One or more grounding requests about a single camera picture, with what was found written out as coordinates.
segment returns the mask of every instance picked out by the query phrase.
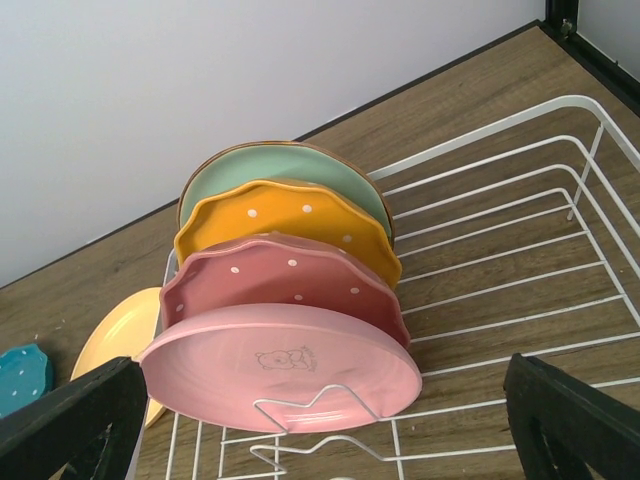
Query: wooden surface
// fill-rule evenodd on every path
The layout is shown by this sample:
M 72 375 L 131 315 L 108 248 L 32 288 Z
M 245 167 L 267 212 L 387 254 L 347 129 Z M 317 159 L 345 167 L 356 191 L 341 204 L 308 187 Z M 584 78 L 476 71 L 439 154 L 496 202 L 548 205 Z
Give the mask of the wooden surface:
M 640 145 L 640 120 L 535 27 L 309 141 L 371 171 L 564 94 L 583 94 L 598 100 L 632 142 Z M 588 147 L 596 127 L 597 122 L 589 113 L 564 109 L 384 179 L 381 186 L 388 189 L 406 184 L 558 134 L 575 135 Z M 393 195 L 389 200 L 393 212 L 402 213 L 555 163 L 569 164 L 581 172 L 584 163 L 581 158 L 575 146 L 557 142 L 409 193 Z M 638 217 L 640 175 L 607 135 L 597 159 L 634 216 Z M 637 256 L 640 242 L 629 235 L 599 182 L 592 175 L 587 184 L 602 201 L 605 211 L 611 214 L 613 223 L 621 228 Z M 438 225 L 554 187 L 564 187 L 573 194 L 575 182 L 564 172 L 551 171 L 517 186 L 494 189 L 403 218 L 397 222 L 398 234 Z M 398 253 L 409 252 L 563 202 L 560 195 L 549 195 L 517 208 L 401 240 L 396 250 Z M 580 210 L 623 284 L 630 291 L 640 291 L 630 268 L 624 264 L 611 237 L 584 199 Z M 160 285 L 166 255 L 175 234 L 175 216 L 175 207 L 168 208 L 1 290 L 0 351 L 35 339 L 56 365 L 58 383 L 64 383 L 83 343 L 100 320 L 128 295 Z M 579 224 L 567 222 L 565 217 L 566 212 L 550 214 L 408 256 L 403 259 L 405 277 L 578 232 Z M 43 235 L 43 241 L 46 241 L 46 235 Z M 597 260 L 588 238 L 583 235 L 406 282 L 397 291 L 403 308 L 410 309 Z M 616 293 L 605 269 L 593 267 L 443 303 L 407 315 L 406 322 L 412 337 L 418 338 L 518 319 Z M 514 352 L 534 352 L 637 330 L 622 301 L 616 300 L 565 314 L 416 343 L 411 353 L 421 371 L 434 372 L 505 358 Z M 639 347 L 640 339 L 632 339 L 542 354 L 541 358 L 581 380 L 603 382 L 638 376 Z M 435 372 L 425 378 L 419 400 L 407 412 L 502 398 L 505 368 L 506 362 L 498 361 L 453 373 Z M 640 407 L 640 387 L 637 385 L 610 387 L 605 391 Z M 164 478 L 172 423 L 173 415 L 167 413 L 146 433 L 137 478 Z M 172 478 L 191 478 L 196 428 L 196 422 L 181 419 Z M 403 455 L 511 443 L 503 406 L 402 420 L 398 422 L 398 431 Z M 380 455 L 394 455 L 388 423 L 348 433 Z M 204 426 L 199 478 L 216 478 L 220 435 L 218 427 Z M 229 438 L 246 435 L 230 432 Z M 282 444 L 309 448 L 321 438 L 320 435 L 285 437 Z M 394 462 L 378 462 L 342 442 L 330 443 L 310 456 L 283 454 L 281 461 L 290 470 L 284 478 L 397 478 Z M 266 471 L 269 471 L 268 466 L 248 453 L 247 444 L 227 447 L 224 475 Z M 404 473 L 406 479 L 523 478 L 515 452 L 407 461 L 404 462 Z

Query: light pink plate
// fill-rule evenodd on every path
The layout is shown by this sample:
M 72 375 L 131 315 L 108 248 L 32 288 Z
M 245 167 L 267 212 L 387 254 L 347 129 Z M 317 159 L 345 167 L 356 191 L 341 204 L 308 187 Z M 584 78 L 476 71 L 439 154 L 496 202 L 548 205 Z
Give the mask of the light pink plate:
M 346 385 L 379 417 L 409 406 L 422 388 L 407 351 L 383 331 L 321 308 L 253 304 L 192 317 L 139 357 L 151 398 L 206 423 L 257 432 L 282 429 L 258 399 L 310 403 Z M 375 419 L 343 389 L 313 406 L 261 403 L 291 433 L 328 432 Z
M 334 310 L 409 346 L 393 290 L 355 257 L 316 240 L 271 233 L 218 244 L 190 255 L 160 293 L 165 329 L 208 310 L 250 303 Z

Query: dish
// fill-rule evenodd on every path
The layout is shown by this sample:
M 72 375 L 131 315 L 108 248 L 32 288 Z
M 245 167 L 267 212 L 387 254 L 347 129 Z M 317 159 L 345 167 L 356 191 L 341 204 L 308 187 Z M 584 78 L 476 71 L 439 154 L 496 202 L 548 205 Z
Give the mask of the dish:
M 299 142 L 252 142 L 223 150 L 189 178 L 178 202 L 178 226 L 196 204 L 259 178 L 291 178 L 324 185 L 358 205 L 384 227 L 393 245 L 391 210 L 382 193 L 355 165 L 315 145 Z
M 380 277 L 348 253 L 306 238 L 252 235 L 193 253 L 160 292 L 165 330 L 208 310 L 251 303 L 333 310 L 409 346 L 398 299 Z
M 115 357 L 136 357 L 149 346 L 156 331 L 160 310 L 160 288 L 147 288 L 120 302 L 93 331 L 85 343 L 71 380 Z M 153 400 L 147 406 L 145 427 L 150 427 L 164 412 Z
M 200 200 L 174 246 L 182 265 L 194 252 L 271 231 L 342 248 L 392 288 L 400 279 L 402 265 L 377 221 L 328 188 L 295 180 L 254 180 Z
M 208 311 L 159 335 L 140 356 L 149 395 L 188 417 L 255 432 L 281 429 L 257 399 L 310 403 L 348 386 L 379 417 L 409 406 L 422 388 L 407 351 L 381 330 L 338 312 L 255 304 Z M 291 433 L 328 432 L 376 419 L 346 391 L 313 406 L 261 407 Z
M 35 344 L 0 355 L 0 420 L 35 402 L 53 387 L 53 367 Z

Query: mint green plate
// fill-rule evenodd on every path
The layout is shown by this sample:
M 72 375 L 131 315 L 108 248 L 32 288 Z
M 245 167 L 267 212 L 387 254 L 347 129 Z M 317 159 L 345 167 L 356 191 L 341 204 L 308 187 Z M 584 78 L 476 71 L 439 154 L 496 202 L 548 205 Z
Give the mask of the mint green plate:
M 312 145 L 296 142 L 248 143 L 209 159 L 192 175 L 182 192 L 178 205 L 180 227 L 187 223 L 196 203 L 203 198 L 261 178 L 290 178 L 328 187 L 380 222 L 393 243 L 388 208 L 374 184 L 347 163 Z

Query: metal wire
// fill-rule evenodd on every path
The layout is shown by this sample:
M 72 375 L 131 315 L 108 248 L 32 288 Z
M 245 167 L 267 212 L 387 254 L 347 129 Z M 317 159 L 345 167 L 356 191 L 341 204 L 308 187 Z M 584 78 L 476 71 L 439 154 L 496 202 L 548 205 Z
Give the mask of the metal wire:
M 447 304 L 451 304 L 451 303 L 455 303 L 458 301 L 462 301 L 468 298 L 472 298 L 472 297 L 478 297 L 478 296 L 482 296 L 488 293 L 492 293 L 492 292 L 496 292 L 496 291 L 500 291 L 500 290 L 505 290 L 505 289 L 509 289 L 512 287 L 516 287 L 519 285 L 526 285 L 526 284 L 530 284 L 530 283 L 534 283 L 534 282 L 539 282 L 539 281 L 544 281 L 546 279 L 552 278 L 552 277 L 561 277 L 563 275 L 567 275 L 573 272 L 578 272 L 578 271 L 584 271 L 584 270 L 590 270 L 590 269 L 599 269 L 599 268 L 604 268 L 607 275 L 609 276 L 609 278 L 611 279 L 612 284 L 614 285 L 617 294 L 615 295 L 609 295 L 606 296 L 604 298 L 599 298 L 596 300 L 590 300 L 590 301 L 586 301 L 577 305 L 570 305 L 570 306 L 566 306 L 563 308 L 558 308 L 555 310 L 550 310 L 550 311 L 546 311 L 546 312 L 541 312 L 541 313 L 536 313 L 533 315 L 527 315 L 527 316 L 523 316 L 523 317 L 519 317 L 519 318 L 512 318 L 509 320 L 505 320 L 505 321 L 500 321 L 500 322 L 495 322 L 495 323 L 491 323 L 491 324 L 487 324 L 487 325 L 480 325 L 480 326 L 474 326 L 474 327 L 469 327 L 469 328 L 463 328 L 463 329 L 457 329 L 457 330 L 451 330 L 448 332 L 443 332 L 443 333 L 438 333 L 438 334 L 434 334 L 434 335 L 429 335 L 429 336 L 424 336 L 424 337 L 420 337 L 420 338 L 414 338 L 412 339 L 412 343 L 421 343 L 421 342 L 429 342 L 429 341 L 433 341 L 439 338 L 446 338 L 446 337 L 454 337 L 454 336 L 459 336 L 459 335 L 466 335 L 469 333 L 473 333 L 473 332 L 478 332 L 478 331 L 482 331 L 482 330 L 489 330 L 489 329 L 494 329 L 494 328 L 499 328 L 499 327 L 504 327 L 507 325 L 519 325 L 525 322 L 532 322 L 532 321 L 543 321 L 544 319 L 548 319 L 551 317 L 555 317 L 558 315 L 562 315 L 568 312 L 574 312 L 574 311 L 579 311 L 579 310 L 584 310 L 584 309 L 589 309 L 589 308 L 593 308 L 596 307 L 598 305 L 603 305 L 606 303 L 612 303 L 612 302 L 618 302 L 618 301 L 622 301 L 623 304 L 626 306 L 627 310 L 629 311 L 629 313 L 631 314 L 631 316 L 635 319 L 635 321 L 637 322 L 637 324 L 640 326 L 640 315 L 638 315 L 638 312 L 634 306 L 634 304 L 631 302 L 631 300 L 629 299 L 629 296 L 627 295 L 627 293 L 625 292 L 625 289 L 622 285 L 622 283 L 620 282 L 617 273 L 614 271 L 614 269 L 611 267 L 606 255 L 604 254 L 600 244 L 598 243 L 598 241 L 596 240 L 596 238 L 594 237 L 591 229 L 589 228 L 589 225 L 587 224 L 587 222 L 584 220 L 583 216 L 581 215 L 580 211 L 578 211 L 577 209 L 577 203 L 580 200 L 580 198 L 582 196 L 584 196 L 586 198 L 586 200 L 589 202 L 589 204 L 593 207 L 593 209 L 595 210 L 599 220 L 602 222 L 602 224 L 605 226 L 607 232 L 609 233 L 609 235 L 611 236 L 611 238 L 614 240 L 616 246 L 618 247 L 618 249 L 620 250 L 620 252 L 623 254 L 623 256 L 625 257 L 625 259 L 627 260 L 627 262 L 629 263 L 629 266 L 632 268 L 632 270 L 634 271 L 635 275 L 640 279 L 640 266 L 638 266 L 638 263 L 635 261 L 635 259 L 633 258 L 632 254 L 630 253 L 628 247 L 626 246 L 625 242 L 623 241 L 623 239 L 621 238 L 621 236 L 619 235 L 618 231 L 616 230 L 616 228 L 614 227 L 614 225 L 611 223 L 611 221 L 609 220 L 608 216 L 605 214 L 605 212 L 602 210 L 600 204 L 598 203 L 598 201 L 596 200 L 596 198 L 593 196 L 593 194 L 591 193 L 591 191 L 589 190 L 589 188 L 586 185 L 586 181 L 587 181 L 587 177 L 588 175 L 593 172 L 594 175 L 596 175 L 596 177 L 598 178 L 598 180 L 600 181 L 600 183 L 604 186 L 605 191 L 607 192 L 609 198 L 614 202 L 614 204 L 616 205 L 617 209 L 622 213 L 622 216 L 625 218 L 627 224 L 631 227 L 631 230 L 636 234 L 636 236 L 638 236 L 638 238 L 640 238 L 640 226 L 638 225 L 637 221 L 633 218 L 633 216 L 631 215 L 631 213 L 629 212 L 628 208 L 625 206 L 624 202 L 622 201 L 622 199 L 618 196 L 617 192 L 615 191 L 615 189 L 613 188 L 613 186 L 611 185 L 611 183 L 607 180 L 607 178 L 605 177 L 604 173 L 601 171 L 601 169 L 599 168 L 599 166 L 596 164 L 594 157 L 596 156 L 598 147 L 600 145 L 600 141 L 603 135 L 603 132 L 607 132 L 615 141 L 615 143 L 618 145 L 618 147 L 620 148 L 620 150 L 624 153 L 624 155 L 627 156 L 627 158 L 630 160 L 630 162 L 632 163 L 632 165 L 638 169 L 638 171 L 640 171 L 640 153 L 638 153 L 637 149 L 631 144 L 631 142 L 627 139 L 627 137 L 623 134 L 623 132 L 620 130 L 620 128 L 613 122 L 613 120 L 611 119 L 611 117 L 607 114 L 607 112 L 594 100 L 588 98 L 588 97 L 583 97 L 583 96 L 579 96 L 579 95 L 569 95 L 569 96 L 564 96 L 564 97 L 559 97 L 556 98 L 554 100 L 550 100 L 548 102 L 545 102 L 541 105 L 537 105 L 535 107 L 529 108 L 527 110 L 524 110 L 520 113 L 517 113 L 515 115 L 512 115 L 510 117 L 507 117 L 505 119 L 499 120 L 497 122 L 494 122 L 490 125 L 487 125 L 485 127 L 479 128 L 477 130 L 474 130 L 472 132 L 469 132 L 465 135 L 462 135 L 460 137 L 457 137 L 453 140 L 449 140 L 447 142 L 444 142 L 440 145 L 437 145 L 435 147 L 432 147 L 428 150 L 425 150 L 421 153 L 418 153 L 416 155 L 413 155 L 411 157 L 408 157 L 404 160 L 401 160 L 399 162 L 396 162 L 392 165 L 389 165 L 387 167 L 381 168 L 379 170 L 376 170 L 375 172 L 372 172 L 370 174 L 371 178 L 373 178 L 374 180 L 380 180 L 382 178 L 394 175 L 396 173 L 405 171 L 409 168 L 412 168 L 416 165 L 419 165 L 421 163 L 427 162 L 427 161 L 431 161 L 435 158 L 438 158 L 439 156 L 445 154 L 445 153 L 449 153 L 452 152 L 456 149 L 459 149 L 463 146 L 466 145 L 470 145 L 473 142 L 479 141 L 483 138 L 486 138 L 490 135 L 502 132 L 508 128 L 512 128 L 516 125 L 519 125 L 523 122 L 532 120 L 534 118 L 540 117 L 542 115 L 545 115 L 547 113 L 553 112 L 555 110 L 561 109 L 561 108 L 570 108 L 570 107 L 578 107 L 578 108 L 582 108 L 585 110 L 590 111 L 598 120 L 599 120 L 599 127 L 598 130 L 595 133 L 594 139 L 592 141 L 591 144 L 591 148 L 589 149 L 589 151 L 587 151 L 587 149 L 585 148 L 585 146 L 582 144 L 582 142 L 580 140 L 578 140 L 575 137 L 572 136 L 568 136 L 568 135 L 558 135 L 549 139 L 545 139 L 539 142 L 535 142 L 532 143 L 530 145 L 524 145 L 520 148 L 508 151 L 508 152 L 504 152 L 501 153 L 499 155 L 494 155 L 492 157 L 465 165 L 463 167 L 459 167 L 453 170 L 449 170 L 447 172 L 438 174 L 438 175 L 434 175 L 428 178 L 423 178 L 423 179 L 419 179 L 415 182 L 409 183 L 407 185 L 403 185 L 401 187 L 395 188 L 394 190 L 391 190 L 389 192 L 385 192 L 385 196 L 392 196 L 392 195 L 396 195 L 398 193 L 401 192 L 407 192 L 407 191 L 411 191 L 412 189 L 415 189 L 419 186 L 423 186 L 435 181 L 442 181 L 442 180 L 446 180 L 449 179 L 455 175 L 458 174 L 467 174 L 467 173 L 472 173 L 474 169 L 484 166 L 484 165 L 489 165 L 492 164 L 494 162 L 499 162 L 501 160 L 513 157 L 514 155 L 518 155 L 519 153 L 523 153 L 523 152 L 527 152 L 527 151 L 531 151 L 534 150 L 536 148 L 540 148 L 546 145 L 550 145 L 553 143 L 557 143 L 557 142 L 569 142 L 572 145 L 576 146 L 578 151 L 582 154 L 582 156 L 585 158 L 585 167 L 584 170 L 582 172 L 581 175 L 578 175 L 577 172 L 567 166 L 567 165 L 563 165 L 563 164 L 555 164 L 555 165 L 550 165 L 544 168 L 539 168 L 527 173 L 524 173 L 522 175 L 518 175 L 500 182 L 496 182 L 493 183 L 491 185 L 486 185 L 484 187 L 475 189 L 475 190 L 471 190 L 468 192 L 465 192 L 463 194 L 460 195 L 456 195 L 456 196 L 452 196 L 450 198 L 445 198 L 445 199 L 441 199 L 437 202 L 428 204 L 428 205 L 423 205 L 421 207 L 412 209 L 410 211 L 407 212 L 403 212 L 399 215 L 396 215 L 394 218 L 399 220 L 399 219 L 403 219 L 403 218 L 407 218 L 407 217 L 411 217 L 412 215 L 416 215 L 418 213 L 422 213 L 422 212 L 426 212 L 432 209 L 435 209 L 437 207 L 443 206 L 443 205 L 447 205 L 447 204 L 451 204 L 453 202 L 462 200 L 462 199 L 468 199 L 468 198 L 472 198 L 474 195 L 478 195 L 481 193 L 486 193 L 486 192 L 490 192 L 492 190 L 498 189 L 498 188 L 502 188 L 505 187 L 507 185 L 514 185 L 517 184 L 520 181 L 523 181 L 525 179 L 530 179 L 530 178 L 534 178 L 538 175 L 542 175 L 551 171 L 565 171 L 567 173 L 569 173 L 572 178 L 575 180 L 576 182 L 576 190 L 574 192 L 573 195 L 570 195 L 569 192 L 564 189 L 564 188 L 553 188 L 550 190 L 545 190 L 543 192 L 539 192 L 536 193 L 534 195 L 529 195 L 511 202 L 507 202 L 507 203 L 503 203 L 501 205 L 480 211 L 480 212 L 476 212 L 473 213 L 471 215 L 467 215 L 464 217 L 460 217 L 460 218 L 456 218 L 456 219 L 452 219 L 452 220 L 448 220 L 444 223 L 441 223 L 439 225 L 434 225 L 434 226 L 430 226 L 427 228 L 423 228 L 420 230 L 416 230 L 414 232 L 410 232 L 401 236 L 398 236 L 396 238 L 396 243 L 400 243 L 404 240 L 410 239 L 410 238 L 415 238 L 415 237 L 420 237 L 423 236 L 427 233 L 430 232 L 434 232 L 434 231 L 438 231 L 438 230 L 442 230 L 442 229 L 447 229 L 450 227 L 453 227 L 455 225 L 459 225 L 459 224 L 463 224 L 465 222 L 468 222 L 470 220 L 475 220 L 478 218 L 482 218 L 482 217 L 486 217 L 488 215 L 494 214 L 494 213 L 498 213 L 498 212 L 502 212 L 508 209 L 511 209 L 513 207 L 517 207 L 517 206 L 521 206 L 521 205 L 525 205 L 525 204 L 534 204 L 537 201 L 541 201 L 544 200 L 546 198 L 549 198 L 551 196 L 557 196 L 560 195 L 563 199 L 563 205 L 559 206 L 559 207 L 555 207 L 555 208 L 551 208 L 551 209 L 547 209 L 541 212 L 537 212 L 537 213 L 533 213 L 533 214 L 529 214 L 529 215 L 525 215 L 525 216 L 521 216 L 521 217 L 517 217 L 517 218 L 512 218 L 506 222 L 500 223 L 498 225 L 494 225 L 494 226 L 490 226 L 490 227 L 486 227 L 483 229 L 479 229 L 479 230 L 475 230 L 473 232 L 469 232 L 469 233 L 465 233 L 463 235 L 458 235 L 454 238 L 451 239 L 447 239 L 444 241 L 441 241 L 439 243 L 435 243 L 432 245 L 425 245 L 425 246 L 421 246 L 419 248 L 413 249 L 411 251 L 402 253 L 400 255 L 398 255 L 399 258 L 406 258 L 406 257 L 410 257 L 412 255 L 416 255 L 418 253 L 422 253 L 431 249 L 435 249 L 435 248 L 439 248 L 439 247 L 443 247 L 443 246 L 447 246 L 447 245 L 453 245 L 456 242 L 460 242 L 462 240 L 467 240 L 470 238 L 474 238 L 474 237 L 479 237 L 481 235 L 484 235 L 486 233 L 489 232 L 495 232 L 495 231 L 499 231 L 502 229 L 506 229 L 510 226 L 522 223 L 522 222 L 526 222 L 529 220 L 533 220 L 535 218 L 540 218 L 546 215 L 552 215 L 554 213 L 558 213 L 558 212 L 562 212 L 567 210 L 568 211 L 568 215 L 567 215 L 567 219 L 571 220 L 575 217 L 575 220 L 577 221 L 578 225 L 580 226 L 580 229 L 577 232 L 574 233 L 570 233 L 567 235 L 563 235 L 560 237 L 556 237 L 556 238 L 552 238 L 552 239 L 548 239 L 548 240 L 544 240 L 544 241 L 540 241 L 540 242 L 536 242 L 536 243 L 532 243 L 530 245 L 526 245 L 526 246 L 522 246 L 522 247 L 518 247 L 518 248 L 514 248 L 505 252 L 501 252 L 501 253 L 496 253 L 496 254 L 492 254 L 492 255 L 488 255 L 479 259 L 474 259 L 474 260 L 470 260 L 470 261 L 466 261 L 463 263 L 459 263 L 457 265 L 453 265 L 453 266 L 448 266 L 448 267 L 444 267 L 444 268 L 440 268 L 437 270 L 434 270 L 432 272 L 427 272 L 427 273 L 422 273 L 419 275 L 414 275 L 411 277 L 405 277 L 403 279 L 400 280 L 400 283 L 410 283 L 413 281 L 417 281 L 420 279 L 424 279 L 424 278 L 428 278 L 431 276 L 435 276 L 438 274 L 442 274 L 445 272 L 450 272 L 450 271 L 454 271 L 457 269 L 461 269 L 461 268 L 465 268 L 465 267 L 469 267 L 472 265 L 478 265 L 481 264 L 483 262 L 488 262 L 491 260 L 496 260 L 498 258 L 504 258 L 504 257 L 509 257 L 511 255 L 515 255 L 518 253 L 523 253 L 523 252 L 527 252 L 527 251 L 531 251 L 537 248 L 543 248 L 545 246 L 549 246 L 549 245 L 553 245 L 555 243 L 559 243 L 559 242 L 565 242 L 565 241 L 569 241 L 575 238 L 580 238 L 580 237 L 586 237 L 590 243 L 590 245 L 592 246 L 594 252 L 596 253 L 597 257 L 598 257 L 598 261 L 595 262 L 590 262 L 590 263 L 586 263 L 586 264 L 581 264 L 581 265 L 575 265 L 572 267 L 568 267 L 568 268 L 564 268 L 564 269 L 560 269 L 560 270 L 556 270 L 556 271 L 552 271 L 552 272 L 546 272 L 544 274 L 541 275 L 535 275 L 535 276 L 531 276 L 531 277 L 527 277 L 527 278 L 522 278 L 522 279 L 518 279 L 518 280 L 513 280 L 513 281 L 509 281 L 506 283 L 503 283 L 501 285 L 497 285 L 497 286 L 493 286 L 493 287 L 489 287 L 489 288 L 484 288 L 484 289 L 480 289 L 477 290 L 475 292 L 470 292 L 470 293 L 466 293 L 464 295 L 459 295 L 459 296 L 455 296 L 453 298 L 449 298 L 449 299 L 445 299 L 445 300 L 441 300 L 438 302 L 434 302 L 431 304 L 427 304 L 427 305 L 422 305 L 422 306 L 418 306 L 418 307 L 413 307 L 410 309 L 407 309 L 403 312 L 403 314 L 408 315 L 411 313 L 415 313 L 415 312 L 419 312 L 419 311 L 423 311 L 423 310 L 427 310 L 430 308 L 435 308 L 441 305 L 447 305 Z M 175 254 L 172 252 L 172 254 L 169 257 L 169 262 L 167 265 L 167 274 L 165 276 L 165 283 L 167 281 L 169 281 L 173 275 L 175 274 L 174 272 L 174 266 L 175 266 Z M 603 344 L 609 344 L 609 343 L 615 343 L 615 342 L 621 342 L 621 341 L 625 341 L 625 340 L 630 340 L 633 338 L 640 338 L 640 330 L 636 331 L 636 332 L 631 332 L 631 333 L 626 333 L 626 334 L 622 334 L 622 335 L 615 335 L 615 336 L 609 336 L 609 337 L 604 337 L 604 338 L 599 338 L 599 339 L 593 339 L 593 340 L 588 340 L 588 341 L 583 341 L 583 342 L 578 342 L 578 343 L 573 343 L 573 344 L 567 344 L 567 345 L 557 345 L 557 346 L 553 346 L 553 347 L 548 347 L 548 348 L 544 348 L 544 349 L 536 349 L 533 351 L 530 351 L 528 353 L 525 353 L 525 355 L 544 355 L 544 354 L 548 354 L 548 353 L 555 353 L 555 352 L 563 352 L 563 351 L 571 351 L 571 350 L 576 350 L 576 349 L 580 349 L 583 347 L 588 347 L 588 346 L 594 346 L 594 345 L 603 345 Z M 422 372 L 423 377 L 432 377 L 432 376 L 439 376 L 439 375 L 447 375 L 450 373 L 454 373 L 454 372 L 459 372 L 459 371 L 464 371 L 464 370 L 470 370 L 470 369 L 479 369 L 479 368 L 483 368 L 489 365 L 495 365 L 495 364 L 500 364 L 500 363 L 505 363 L 508 362 L 510 359 L 510 357 L 498 357 L 498 358 L 493 358 L 493 359 L 489 359 L 489 360 L 484 360 L 484 361 L 480 361 L 480 362 L 473 362 L 473 363 L 468 363 L 465 365 L 452 365 L 452 366 L 448 366 L 446 368 L 441 368 L 441 369 L 437 369 L 437 370 L 431 370 L 431 371 L 425 371 Z M 609 388 L 612 386 L 617 386 L 617 385 L 629 385 L 629 384 L 636 384 L 636 383 L 640 383 L 640 377 L 633 377 L 633 378 L 626 378 L 626 379 L 617 379 L 617 380 L 612 380 L 612 381 L 608 381 L 608 382 L 602 382 L 602 383 L 598 383 L 598 384 L 594 384 L 592 385 L 595 388 L 598 389 L 604 389 L 604 388 Z M 323 438 L 320 442 L 318 442 L 316 445 L 314 445 L 313 447 L 309 448 L 309 449 L 298 449 L 298 448 L 291 448 L 291 447 L 284 447 L 280 445 L 280 438 L 284 435 L 286 435 L 287 432 L 287 428 L 286 425 L 282 425 L 280 423 L 278 423 L 275 419 L 273 419 L 267 412 L 265 412 L 260 405 L 263 403 L 271 403 L 271 404 L 279 404 L 279 405 L 288 405 L 288 406 L 294 406 L 294 407 L 298 407 L 298 408 L 308 408 L 309 406 L 313 405 L 322 395 L 325 394 L 326 391 L 331 390 L 331 389 L 335 389 L 335 388 L 340 388 L 340 389 L 345 389 L 347 390 L 350 395 L 354 398 L 354 402 L 359 403 L 361 407 L 363 407 L 364 409 L 366 409 L 373 418 L 376 418 L 378 420 L 378 422 L 381 423 L 389 423 L 390 427 L 391 427 L 391 438 L 393 441 L 393 446 L 394 446 L 394 456 L 392 457 L 384 457 L 379 455 L 377 452 L 375 452 L 373 449 L 371 449 L 369 446 L 365 445 L 364 443 L 362 443 L 361 441 L 359 441 L 358 439 L 348 436 L 348 435 L 329 435 L 326 436 L 325 438 Z M 344 442 L 348 442 L 352 445 L 355 445 L 356 447 L 360 448 L 361 450 L 365 451 L 366 453 L 368 453 L 369 455 L 371 455 L 372 457 L 376 458 L 377 460 L 381 461 L 381 462 L 395 462 L 396 466 L 397 466 L 397 472 L 398 472 L 398 478 L 400 480 L 404 480 L 404 462 L 406 461 L 414 461 L 414 460 L 429 460 L 429 459 L 434 459 L 434 458 L 443 458 L 443 457 L 455 457 L 455 456 L 463 456 L 463 455 L 482 455 L 485 453 L 490 453 L 490 452 L 501 452 L 501 451 L 511 451 L 514 450 L 515 447 L 513 445 L 496 445 L 493 447 L 488 447 L 488 448 L 476 448 L 476 449 L 468 449 L 468 450 L 456 450 L 456 451 L 449 451 L 449 452 L 438 452 L 438 453 L 423 453 L 423 454 L 418 454 L 418 455 L 402 455 L 402 438 L 398 432 L 398 427 L 397 427 L 397 422 L 400 420 L 406 420 L 406 419 L 412 419 L 412 418 L 420 418 L 420 417 L 426 417 L 426 416 L 434 416 L 434 415 L 445 415 L 445 414 L 455 414 L 457 412 L 461 412 L 461 411 L 466 411 L 466 410 L 473 410 L 473 409 L 482 409 L 482 408 L 488 408 L 488 407 L 493 407 L 493 406 L 497 406 L 497 405 L 502 405 L 505 403 L 504 399 L 495 399 L 495 400 L 490 400 L 490 401 L 484 401 L 484 402 L 477 402 L 477 403 L 471 403 L 471 404 L 464 404 L 464 405 L 457 405 L 454 407 L 448 407 L 448 408 L 440 408 L 440 409 L 435 409 L 435 410 L 427 410 L 427 411 L 423 411 L 423 412 L 417 412 L 417 413 L 411 413 L 411 414 L 404 414 L 404 415 L 397 415 L 394 417 L 389 417 L 389 418 L 378 418 L 375 414 L 375 412 L 373 410 L 371 410 L 358 396 L 355 392 L 353 392 L 351 389 L 349 389 L 348 386 L 345 385 L 329 385 L 326 386 L 325 388 L 323 388 L 320 392 L 318 392 L 317 396 L 313 399 L 310 399 L 308 404 L 293 404 L 291 402 L 286 401 L 286 399 L 257 399 L 254 402 L 254 406 L 262 412 L 263 415 L 265 415 L 267 418 L 269 418 L 272 422 L 274 422 L 275 425 L 277 425 L 281 430 L 282 433 L 276 433 L 276 434 L 269 434 L 269 435 L 255 435 L 255 436 L 251 436 L 251 437 L 244 437 L 244 438 L 234 438 L 234 439 L 228 439 L 228 429 L 227 428 L 222 428 L 222 436 L 221 436 L 221 441 L 220 441 L 220 461 L 219 461 L 219 468 L 218 468 L 218 479 L 219 480 L 244 480 L 244 479 L 249 479 L 249 478 L 267 478 L 267 477 L 271 477 L 271 478 L 278 478 L 282 475 L 285 475 L 287 473 L 287 469 L 286 466 L 282 464 L 281 459 L 280 459 L 280 454 L 283 452 L 287 452 L 287 453 L 293 453 L 293 454 L 300 454 L 300 455 L 310 455 L 313 454 L 315 452 L 317 452 L 318 450 L 320 450 L 324 445 L 326 445 L 327 443 L 330 442 L 334 442 L 334 441 L 344 441 Z M 169 458 L 167 461 L 167 474 L 166 474 L 166 478 L 170 479 L 171 478 L 171 471 L 172 471 L 172 465 L 173 465 L 173 458 L 174 458 L 174 454 L 175 454 L 175 448 L 176 448 L 176 435 L 177 435 L 177 431 L 178 431 L 178 421 L 179 421 L 179 415 L 176 414 L 175 418 L 174 418 L 174 425 L 173 425 L 173 431 L 172 431 L 172 435 L 171 435 L 171 440 L 170 440 L 170 449 L 169 449 Z M 199 465 L 199 457 L 201 454 L 201 438 L 202 438 L 202 423 L 198 424 L 198 433 L 197 433 L 197 438 L 196 438 L 196 449 L 195 449 L 195 454 L 194 454 L 194 467 L 193 467 L 193 473 L 192 473 L 192 479 L 196 479 L 198 477 L 198 465 Z M 262 441 L 267 441 L 267 440 L 273 440 L 274 444 L 273 445 L 267 445 L 267 444 L 256 444 L 256 442 L 262 442 Z M 225 467 L 225 455 L 226 455 L 226 446 L 229 444 L 245 444 L 249 446 L 249 451 L 257 458 L 259 458 L 260 460 L 262 460 L 263 462 L 265 462 L 265 467 L 272 467 L 271 471 L 265 471 L 264 473 L 260 473 L 260 474 L 252 474 L 252 475 L 238 475 L 238 476 L 233 476 L 233 477 L 225 477 L 224 476 L 224 467 Z M 273 451 L 274 452 L 274 458 L 271 459 L 269 457 L 267 457 L 265 455 L 264 452 L 268 452 L 268 451 Z

